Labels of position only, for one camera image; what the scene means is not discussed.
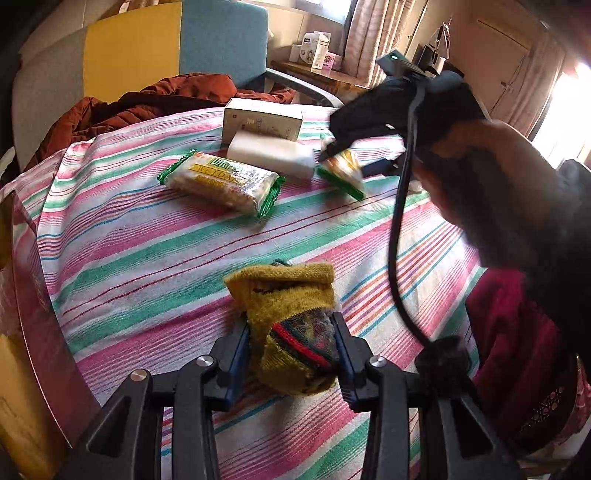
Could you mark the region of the small cracker snack packet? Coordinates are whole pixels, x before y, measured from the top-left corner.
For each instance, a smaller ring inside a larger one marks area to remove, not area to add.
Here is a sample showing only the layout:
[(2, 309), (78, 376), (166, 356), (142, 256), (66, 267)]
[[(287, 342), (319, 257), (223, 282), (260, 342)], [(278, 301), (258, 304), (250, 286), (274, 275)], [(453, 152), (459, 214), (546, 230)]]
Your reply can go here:
[(346, 149), (319, 162), (317, 174), (356, 201), (365, 199), (362, 166), (352, 149)]

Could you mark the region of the yellow knitted sock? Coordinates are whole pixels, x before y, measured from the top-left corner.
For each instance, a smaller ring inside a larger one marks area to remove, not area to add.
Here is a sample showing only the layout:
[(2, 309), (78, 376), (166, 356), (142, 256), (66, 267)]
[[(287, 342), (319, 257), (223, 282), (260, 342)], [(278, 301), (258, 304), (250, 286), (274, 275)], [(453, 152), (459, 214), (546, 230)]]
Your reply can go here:
[(326, 262), (252, 265), (223, 280), (250, 330), (250, 368), (283, 395), (309, 396), (337, 378), (335, 271)]

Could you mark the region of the wooden side desk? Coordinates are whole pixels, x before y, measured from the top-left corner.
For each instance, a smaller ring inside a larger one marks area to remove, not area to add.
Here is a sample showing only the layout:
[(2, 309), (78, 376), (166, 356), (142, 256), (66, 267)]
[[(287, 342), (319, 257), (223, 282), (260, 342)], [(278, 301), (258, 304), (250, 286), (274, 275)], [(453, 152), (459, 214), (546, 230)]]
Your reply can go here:
[(312, 69), (308, 65), (276, 60), (271, 61), (271, 67), (314, 84), (337, 96), (344, 103), (348, 103), (353, 98), (356, 98), (356, 96), (370, 90), (369, 87), (363, 86), (361, 81), (356, 79), (356, 77), (339, 71)]

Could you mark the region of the white cardboard box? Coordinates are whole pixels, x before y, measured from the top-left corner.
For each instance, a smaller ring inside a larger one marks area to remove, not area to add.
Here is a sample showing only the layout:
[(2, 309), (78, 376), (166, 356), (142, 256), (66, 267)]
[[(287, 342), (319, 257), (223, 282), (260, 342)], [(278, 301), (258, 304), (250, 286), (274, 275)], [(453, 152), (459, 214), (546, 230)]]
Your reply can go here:
[(228, 145), (242, 130), (297, 141), (303, 121), (298, 105), (232, 98), (223, 110), (221, 143)]

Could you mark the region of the white soap bar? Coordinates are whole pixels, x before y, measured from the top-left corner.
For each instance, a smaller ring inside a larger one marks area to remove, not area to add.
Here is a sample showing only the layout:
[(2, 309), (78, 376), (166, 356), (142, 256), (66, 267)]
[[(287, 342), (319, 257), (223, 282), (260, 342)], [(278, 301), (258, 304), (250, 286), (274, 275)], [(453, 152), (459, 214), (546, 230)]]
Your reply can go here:
[(315, 174), (315, 154), (311, 147), (245, 130), (235, 133), (226, 157), (301, 180), (311, 180)]

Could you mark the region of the white product boxes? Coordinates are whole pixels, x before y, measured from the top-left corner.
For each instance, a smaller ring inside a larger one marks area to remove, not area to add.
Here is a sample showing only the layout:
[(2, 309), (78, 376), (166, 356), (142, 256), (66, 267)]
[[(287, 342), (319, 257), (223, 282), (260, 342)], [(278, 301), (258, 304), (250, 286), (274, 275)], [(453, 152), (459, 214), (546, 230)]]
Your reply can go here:
[(329, 50), (331, 39), (329, 32), (305, 33), (300, 43), (291, 45), (288, 60), (327, 72), (338, 69), (341, 57)]

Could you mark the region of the pink patterned curtain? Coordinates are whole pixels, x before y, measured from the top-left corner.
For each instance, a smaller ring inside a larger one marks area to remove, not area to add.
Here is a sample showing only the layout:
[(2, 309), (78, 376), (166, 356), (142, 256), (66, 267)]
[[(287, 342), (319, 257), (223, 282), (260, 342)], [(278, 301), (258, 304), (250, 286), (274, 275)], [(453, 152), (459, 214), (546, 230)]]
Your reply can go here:
[(369, 88), (385, 79), (377, 60), (397, 46), (414, 4), (412, 0), (356, 2), (342, 56), (346, 75)]

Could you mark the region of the large cracker snack packet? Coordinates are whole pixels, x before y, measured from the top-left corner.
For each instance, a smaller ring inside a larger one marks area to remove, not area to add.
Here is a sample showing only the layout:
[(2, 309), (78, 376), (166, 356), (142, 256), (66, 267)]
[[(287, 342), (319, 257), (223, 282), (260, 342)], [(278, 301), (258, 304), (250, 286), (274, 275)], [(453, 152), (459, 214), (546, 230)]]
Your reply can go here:
[(197, 150), (166, 167), (157, 180), (257, 219), (270, 215), (285, 181), (276, 172)]

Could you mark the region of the gold metal tray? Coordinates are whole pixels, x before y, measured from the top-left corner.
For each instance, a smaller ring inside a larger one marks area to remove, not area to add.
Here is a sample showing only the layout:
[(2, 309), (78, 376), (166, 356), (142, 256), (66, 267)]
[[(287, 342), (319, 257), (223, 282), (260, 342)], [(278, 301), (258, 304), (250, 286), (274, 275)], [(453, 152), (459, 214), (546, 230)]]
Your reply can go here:
[(51, 479), (100, 409), (52, 307), (37, 228), (1, 202), (1, 445), (25, 479)]

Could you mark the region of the striped pink green tablecloth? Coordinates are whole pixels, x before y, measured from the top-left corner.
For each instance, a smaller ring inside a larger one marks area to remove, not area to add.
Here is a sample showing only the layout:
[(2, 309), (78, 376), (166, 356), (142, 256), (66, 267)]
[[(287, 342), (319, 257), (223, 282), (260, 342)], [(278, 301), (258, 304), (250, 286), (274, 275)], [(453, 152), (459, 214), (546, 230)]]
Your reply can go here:
[[(420, 351), (387, 278), (398, 180), (377, 177), (356, 202), (322, 179), (287, 180), (257, 221), (161, 186), (183, 154), (221, 154), (221, 108), (185, 112), (71, 145), (1, 189), (36, 222), (45, 282), (65, 341), (100, 404), (134, 368), (176, 370), (207, 353), (236, 315), (223, 278), (280, 259), (327, 261), (353, 335), (403, 369)], [(463, 307), (483, 269), (427, 193), (408, 197), (399, 247), (401, 294), (428, 334), (467, 334)], [(338, 385), (280, 396), (246, 380), (214, 416), (222, 479), (360, 479), (368, 414)]]

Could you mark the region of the rust red jacket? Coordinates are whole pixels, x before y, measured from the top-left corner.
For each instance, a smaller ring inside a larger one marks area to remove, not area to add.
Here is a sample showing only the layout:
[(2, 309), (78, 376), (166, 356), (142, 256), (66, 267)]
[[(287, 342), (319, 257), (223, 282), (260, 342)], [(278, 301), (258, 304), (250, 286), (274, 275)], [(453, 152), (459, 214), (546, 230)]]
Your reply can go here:
[(189, 73), (163, 78), (138, 92), (127, 92), (112, 103), (84, 97), (51, 126), (26, 168), (31, 169), (73, 143), (143, 121), (223, 107), (233, 98), (290, 104), (294, 96), (296, 91), (282, 84), (274, 85), (269, 93), (256, 92), (236, 88), (225, 74)]

